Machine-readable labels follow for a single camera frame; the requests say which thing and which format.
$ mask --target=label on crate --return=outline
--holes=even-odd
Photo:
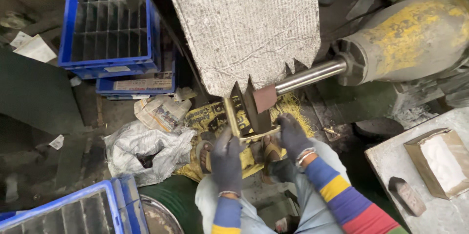
[[[168,90],[173,87],[173,72],[160,72],[153,78],[114,82],[114,90]]]
[[[113,67],[105,67],[104,70],[113,73],[113,72],[130,71],[130,68],[126,66],[113,66]]]

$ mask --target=light blue jeans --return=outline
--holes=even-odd
[[[350,182],[346,169],[337,153],[323,142],[315,139],[310,140],[314,140],[317,154],[328,165],[340,172],[345,180]],[[296,186],[302,217],[295,233],[343,233],[341,226],[336,223],[322,196],[316,191],[306,175],[300,173],[290,160],[285,159],[272,162],[268,168],[269,174],[274,181],[292,182]],[[208,175],[200,181],[196,191],[195,202],[202,213],[203,231],[205,234],[210,234],[218,202],[218,189],[211,176]],[[242,234],[275,233],[257,215],[256,208],[243,196],[240,199],[240,203],[243,206],[241,212]]]

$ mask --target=gloved hand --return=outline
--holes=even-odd
[[[221,194],[232,193],[241,197],[242,175],[239,138],[233,137],[231,129],[225,128],[210,153],[212,177]]]
[[[308,150],[315,150],[313,142],[306,138],[300,123],[290,113],[277,117],[280,124],[280,147],[287,149],[288,158],[295,164]]]

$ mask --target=forearm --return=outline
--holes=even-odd
[[[241,233],[241,204],[236,197],[229,197],[218,198],[212,234]]]
[[[310,154],[302,165],[345,232],[406,233],[396,221],[355,190],[338,171],[316,154]]]

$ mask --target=blue plastic crate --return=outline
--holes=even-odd
[[[110,100],[126,100],[135,99],[133,96],[150,95],[156,96],[159,94],[174,93],[176,89],[176,60],[181,56],[177,49],[171,52],[166,52],[163,55],[163,70],[152,77],[161,79],[171,79],[171,88],[140,88],[136,90],[114,90],[114,85],[117,81],[127,80],[127,78],[135,77],[111,77],[101,78],[96,82],[96,93],[106,96]]]
[[[93,215],[91,213],[93,207],[101,208],[104,215],[102,213]],[[102,216],[103,219],[100,221],[102,225],[93,225],[99,220],[93,216]],[[47,230],[48,233],[61,233],[67,228],[75,227],[75,220],[82,220],[82,226],[86,228],[100,228],[107,225],[109,233],[148,233],[140,196],[135,179],[131,175],[121,179],[101,181],[55,201],[16,214],[0,221],[0,232],[8,232],[6,230],[15,232],[16,229],[32,227]]]
[[[160,18],[149,0],[66,0],[58,65],[82,79],[157,73]]]

